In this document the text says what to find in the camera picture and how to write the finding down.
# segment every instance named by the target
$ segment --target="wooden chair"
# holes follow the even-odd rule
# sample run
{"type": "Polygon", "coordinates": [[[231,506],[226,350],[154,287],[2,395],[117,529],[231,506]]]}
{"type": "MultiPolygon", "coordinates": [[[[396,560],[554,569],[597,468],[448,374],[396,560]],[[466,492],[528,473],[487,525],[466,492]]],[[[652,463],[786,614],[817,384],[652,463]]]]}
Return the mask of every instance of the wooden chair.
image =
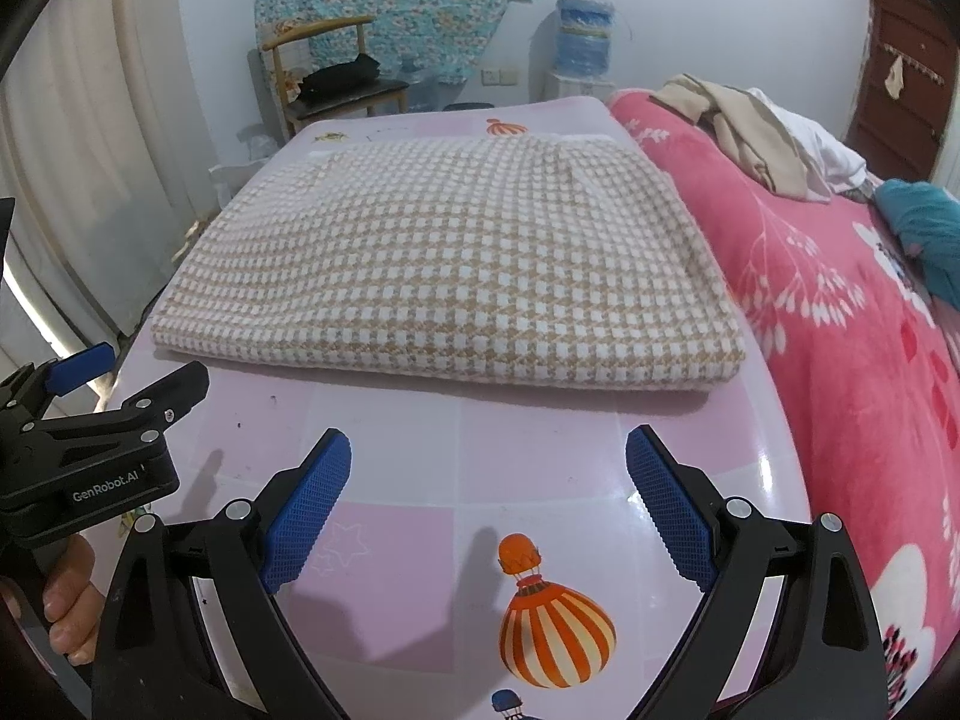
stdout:
{"type": "Polygon", "coordinates": [[[280,58],[281,46],[355,26],[357,30],[357,52],[366,53],[367,43],[364,39],[363,25],[372,21],[373,16],[349,16],[342,19],[324,19],[318,22],[305,23],[261,46],[261,50],[264,50],[264,52],[272,52],[274,72],[277,77],[277,96],[280,98],[284,121],[291,135],[296,135],[301,129],[307,127],[307,124],[313,124],[320,119],[333,119],[360,108],[366,108],[367,115],[373,116],[374,105],[390,103],[392,100],[397,101],[400,113],[406,113],[408,84],[404,81],[392,79],[376,79],[372,83],[364,84],[345,94],[336,95],[336,97],[314,105],[304,105],[301,100],[295,100],[294,103],[291,103],[287,94],[286,73],[280,58]]]}

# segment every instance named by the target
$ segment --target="finger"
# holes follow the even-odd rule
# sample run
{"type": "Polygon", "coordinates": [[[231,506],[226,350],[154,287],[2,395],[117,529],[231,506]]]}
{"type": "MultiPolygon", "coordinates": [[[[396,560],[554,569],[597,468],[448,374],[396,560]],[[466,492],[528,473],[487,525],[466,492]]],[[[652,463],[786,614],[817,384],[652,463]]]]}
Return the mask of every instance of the finger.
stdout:
{"type": "Polygon", "coordinates": [[[16,595],[13,595],[13,591],[3,584],[0,581],[0,598],[3,598],[3,602],[7,605],[7,608],[10,610],[10,613],[13,615],[14,620],[20,619],[20,602],[16,600],[16,595]]]}
{"type": "Polygon", "coordinates": [[[77,603],[50,628],[50,646],[58,655],[78,649],[100,622],[104,597],[92,584],[80,594],[77,603]]]}
{"type": "Polygon", "coordinates": [[[93,633],[80,645],[79,648],[70,653],[68,660],[73,666],[86,666],[93,663],[93,656],[97,653],[97,635],[100,632],[98,625],[93,629],[93,633]]]}
{"type": "Polygon", "coordinates": [[[93,547],[83,536],[70,536],[66,551],[50,572],[43,591],[43,613],[56,622],[74,605],[93,575],[93,547]]]}

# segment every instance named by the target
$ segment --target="hot air balloon print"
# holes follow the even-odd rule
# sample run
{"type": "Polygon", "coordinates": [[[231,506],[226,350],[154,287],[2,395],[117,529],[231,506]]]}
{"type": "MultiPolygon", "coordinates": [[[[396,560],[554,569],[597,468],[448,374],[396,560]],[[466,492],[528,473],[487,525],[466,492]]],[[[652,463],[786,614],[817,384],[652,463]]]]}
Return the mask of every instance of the hot air balloon print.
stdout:
{"type": "Polygon", "coordinates": [[[613,622],[592,599],[546,581],[533,541],[514,533],[500,543],[500,567],[517,580],[500,628],[500,657],[537,688],[572,688],[599,674],[616,649],[613,622]]]}
{"type": "Polygon", "coordinates": [[[487,119],[487,132],[491,135],[522,135],[529,130],[523,124],[508,124],[500,119],[487,119]]]}
{"type": "Polygon", "coordinates": [[[497,690],[491,696],[493,711],[500,712],[507,720],[539,720],[523,712],[523,702],[520,696],[512,690],[497,690]]]}

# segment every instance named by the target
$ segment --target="wooden door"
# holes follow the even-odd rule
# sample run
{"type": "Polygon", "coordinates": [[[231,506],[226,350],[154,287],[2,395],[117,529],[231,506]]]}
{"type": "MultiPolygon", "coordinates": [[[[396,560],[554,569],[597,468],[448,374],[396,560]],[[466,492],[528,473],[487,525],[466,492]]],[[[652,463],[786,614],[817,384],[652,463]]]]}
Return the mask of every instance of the wooden door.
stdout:
{"type": "Polygon", "coordinates": [[[957,43],[927,0],[874,0],[870,57],[847,144],[880,178],[928,181],[956,79],[957,43]],[[904,88],[894,100],[884,84],[899,55],[904,88]]]}

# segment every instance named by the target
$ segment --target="checkered blanket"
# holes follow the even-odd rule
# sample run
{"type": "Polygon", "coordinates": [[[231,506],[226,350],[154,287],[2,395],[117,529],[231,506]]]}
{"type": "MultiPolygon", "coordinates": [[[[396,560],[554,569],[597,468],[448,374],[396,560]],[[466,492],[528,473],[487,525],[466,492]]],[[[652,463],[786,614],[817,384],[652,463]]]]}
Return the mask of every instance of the checkered blanket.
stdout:
{"type": "Polygon", "coordinates": [[[609,138],[368,143],[254,180],[154,312],[268,365],[705,389],[745,346],[671,179],[609,138]]]}

